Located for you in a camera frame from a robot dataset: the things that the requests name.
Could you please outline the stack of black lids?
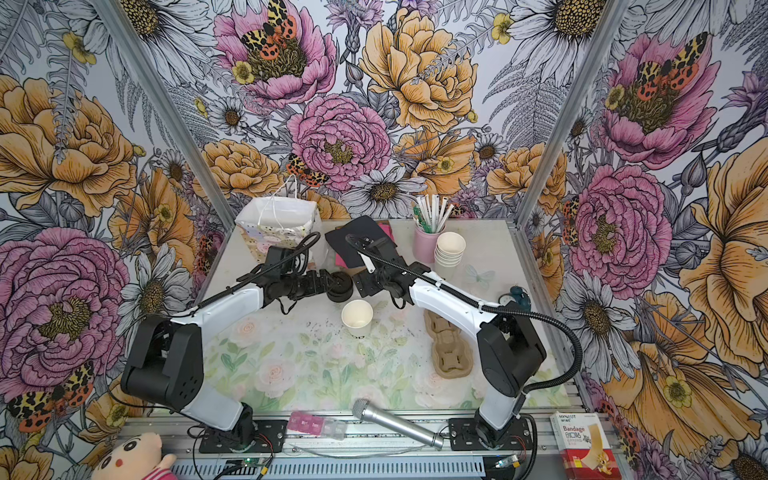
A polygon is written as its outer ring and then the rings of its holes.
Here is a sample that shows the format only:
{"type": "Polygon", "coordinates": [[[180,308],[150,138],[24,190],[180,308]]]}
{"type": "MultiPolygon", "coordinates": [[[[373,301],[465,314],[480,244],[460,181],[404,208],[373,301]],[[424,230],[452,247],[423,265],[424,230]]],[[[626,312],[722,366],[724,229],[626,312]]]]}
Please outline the stack of black lids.
{"type": "Polygon", "coordinates": [[[334,303],[344,303],[352,297],[354,284],[351,277],[342,271],[328,274],[326,295],[334,303]]]}

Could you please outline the white paper coffee cup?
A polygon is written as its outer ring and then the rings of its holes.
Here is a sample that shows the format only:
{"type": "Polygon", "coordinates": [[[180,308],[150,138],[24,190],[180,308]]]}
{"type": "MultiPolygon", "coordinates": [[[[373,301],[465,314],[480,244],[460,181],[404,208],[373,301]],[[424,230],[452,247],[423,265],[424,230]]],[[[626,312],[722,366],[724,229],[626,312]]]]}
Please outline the white paper coffee cup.
{"type": "Polygon", "coordinates": [[[374,310],[370,303],[357,299],[348,302],[342,309],[341,321],[354,338],[365,338],[371,331],[374,310]]]}

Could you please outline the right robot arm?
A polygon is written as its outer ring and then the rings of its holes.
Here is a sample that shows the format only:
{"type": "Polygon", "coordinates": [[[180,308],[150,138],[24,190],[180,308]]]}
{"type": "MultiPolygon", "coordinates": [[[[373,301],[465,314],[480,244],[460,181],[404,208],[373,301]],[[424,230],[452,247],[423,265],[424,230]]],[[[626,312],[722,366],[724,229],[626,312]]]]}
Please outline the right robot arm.
{"type": "Polygon", "coordinates": [[[475,414],[476,432],[489,449],[497,449],[510,427],[522,418],[522,409],[534,391],[571,380],[581,369],[584,350],[576,333],[563,322],[540,313],[486,302],[450,282],[420,262],[407,263],[388,237],[373,240],[346,234],[344,241],[365,270],[353,277],[362,296],[380,291],[393,301],[430,311],[472,336],[477,344],[480,370],[488,388],[475,414]],[[533,382],[531,378],[547,353],[536,320],[563,333],[572,345],[570,366],[559,376],[533,382]]]}

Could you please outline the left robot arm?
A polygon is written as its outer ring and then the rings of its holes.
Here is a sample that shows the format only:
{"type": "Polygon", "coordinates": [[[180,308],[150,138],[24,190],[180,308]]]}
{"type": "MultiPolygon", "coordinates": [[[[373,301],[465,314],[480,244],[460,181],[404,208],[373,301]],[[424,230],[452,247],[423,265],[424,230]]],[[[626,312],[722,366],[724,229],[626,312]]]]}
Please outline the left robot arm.
{"type": "Polygon", "coordinates": [[[275,300],[323,293],[322,275],[307,270],[310,248],[320,238],[313,232],[293,249],[272,246],[264,263],[197,306],[170,316],[147,316],[130,348],[122,390],[197,421],[237,450],[250,447],[257,438],[253,411],[206,382],[205,346],[275,300]]]}

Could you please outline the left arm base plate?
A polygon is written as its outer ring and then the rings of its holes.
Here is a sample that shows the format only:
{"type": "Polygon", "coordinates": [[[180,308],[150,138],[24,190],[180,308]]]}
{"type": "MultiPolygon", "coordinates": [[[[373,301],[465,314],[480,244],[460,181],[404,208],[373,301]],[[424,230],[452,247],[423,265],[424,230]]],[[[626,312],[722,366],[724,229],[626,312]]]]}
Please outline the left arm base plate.
{"type": "Polygon", "coordinates": [[[254,420],[251,426],[232,431],[207,428],[198,450],[202,454],[280,453],[286,437],[286,420],[254,420]]]}

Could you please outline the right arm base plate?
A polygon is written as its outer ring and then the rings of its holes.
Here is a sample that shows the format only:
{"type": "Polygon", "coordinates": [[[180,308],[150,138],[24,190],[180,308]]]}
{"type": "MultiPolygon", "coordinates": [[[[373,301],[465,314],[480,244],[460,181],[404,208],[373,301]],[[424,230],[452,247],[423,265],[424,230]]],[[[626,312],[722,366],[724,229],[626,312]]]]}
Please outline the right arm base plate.
{"type": "Polygon", "coordinates": [[[496,430],[480,418],[450,418],[450,446],[453,451],[522,451],[533,442],[533,427],[527,420],[512,419],[496,430]]]}

